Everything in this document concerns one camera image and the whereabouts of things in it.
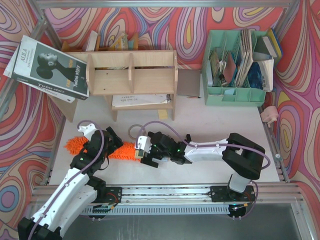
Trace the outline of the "orange chenille duster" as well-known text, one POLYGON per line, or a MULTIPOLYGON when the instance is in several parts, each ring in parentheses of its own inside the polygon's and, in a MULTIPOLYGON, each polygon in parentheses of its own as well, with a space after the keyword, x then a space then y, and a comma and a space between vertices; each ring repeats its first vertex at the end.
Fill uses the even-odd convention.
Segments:
MULTIPOLYGON (((84 144, 89 140, 84 136, 75 136, 69 139, 64 148, 73 156, 80 153, 84 144)), ((118 160, 129 160, 140 162, 139 158, 135 158, 135 147, 132 142, 124 142, 123 146, 118 148, 114 153, 112 153, 109 158, 118 160)))

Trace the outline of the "yellow blue calculator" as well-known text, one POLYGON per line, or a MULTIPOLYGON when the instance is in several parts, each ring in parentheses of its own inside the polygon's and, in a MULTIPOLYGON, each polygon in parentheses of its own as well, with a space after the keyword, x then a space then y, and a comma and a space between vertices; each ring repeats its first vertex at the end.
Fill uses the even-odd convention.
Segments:
POLYGON ((145 151, 143 149, 136 149, 135 150, 135 154, 134 154, 134 158, 135 159, 142 159, 145 155, 145 151))

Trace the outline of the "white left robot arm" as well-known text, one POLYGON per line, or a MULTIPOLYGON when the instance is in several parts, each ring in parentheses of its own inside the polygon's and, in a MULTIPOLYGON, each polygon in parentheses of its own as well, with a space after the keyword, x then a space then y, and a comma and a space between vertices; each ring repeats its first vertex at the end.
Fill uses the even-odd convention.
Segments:
POLYGON ((87 142, 73 157, 63 181, 31 218, 18 223, 21 240, 61 240, 74 220, 91 203, 115 206, 121 202, 122 188, 107 187, 94 174, 124 143, 111 127, 102 130, 90 123, 78 125, 87 142))

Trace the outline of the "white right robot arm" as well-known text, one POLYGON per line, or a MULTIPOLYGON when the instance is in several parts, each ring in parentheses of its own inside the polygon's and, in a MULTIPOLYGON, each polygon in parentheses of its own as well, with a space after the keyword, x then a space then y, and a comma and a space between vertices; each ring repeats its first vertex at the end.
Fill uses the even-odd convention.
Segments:
POLYGON ((159 165, 154 160, 169 160, 178 165, 225 162, 234 173, 221 190, 216 187, 210 190, 208 195, 213 202, 253 202, 256 197, 249 183, 260 178, 265 168, 263 161, 268 158, 262 146, 238 133, 214 142, 193 142, 186 135, 183 141, 176 142, 160 131, 139 136, 135 141, 135 156, 142 164, 154 168, 159 165))

